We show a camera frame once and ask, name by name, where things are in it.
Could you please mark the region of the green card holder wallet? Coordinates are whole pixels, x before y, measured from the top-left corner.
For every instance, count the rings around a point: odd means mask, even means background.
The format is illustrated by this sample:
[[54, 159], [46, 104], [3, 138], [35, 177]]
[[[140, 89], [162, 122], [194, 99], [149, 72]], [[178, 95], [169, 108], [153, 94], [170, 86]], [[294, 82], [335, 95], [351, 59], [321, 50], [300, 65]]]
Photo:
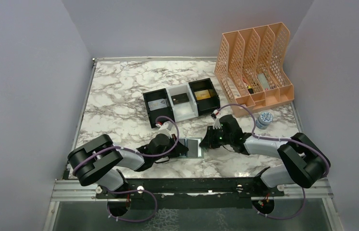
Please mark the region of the green card holder wallet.
[[199, 146], [202, 138], [183, 138], [179, 142], [188, 148], [188, 151], [179, 154], [179, 158], [203, 158], [204, 150]]

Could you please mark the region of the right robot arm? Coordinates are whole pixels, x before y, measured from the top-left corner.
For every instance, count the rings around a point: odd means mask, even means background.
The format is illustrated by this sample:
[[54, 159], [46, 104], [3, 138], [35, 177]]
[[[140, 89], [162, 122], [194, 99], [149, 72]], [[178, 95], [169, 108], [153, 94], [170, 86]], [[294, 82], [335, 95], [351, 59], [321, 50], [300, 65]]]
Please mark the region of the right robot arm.
[[282, 165], [266, 167], [253, 178], [253, 191], [260, 196], [284, 184], [310, 188], [325, 177], [331, 167], [328, 158], [303, 133], [291, 138], [271, 138], [243, 132], [232, 115], [217, 118], [208, 126], [201, 148], [216, 149], [229, 145], [239, 154], [266, 155], [282, 160]]

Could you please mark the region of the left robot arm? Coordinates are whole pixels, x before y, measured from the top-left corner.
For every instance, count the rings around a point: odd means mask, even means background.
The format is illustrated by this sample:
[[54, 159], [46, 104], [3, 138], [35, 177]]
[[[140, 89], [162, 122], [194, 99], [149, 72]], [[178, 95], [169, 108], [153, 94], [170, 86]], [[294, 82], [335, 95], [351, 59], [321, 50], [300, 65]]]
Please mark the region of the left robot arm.
[[115, 167], [142, 172], [162, 158], [177, 158], [188, 150], [174, 135], [158, 134], [149, 144], [129, 149], [116, 145], [109, 135], [103, 134], [71, 151], [67, 159], [81, 186], [96, 183], [119, 198], [126, 193], [127, 181]]

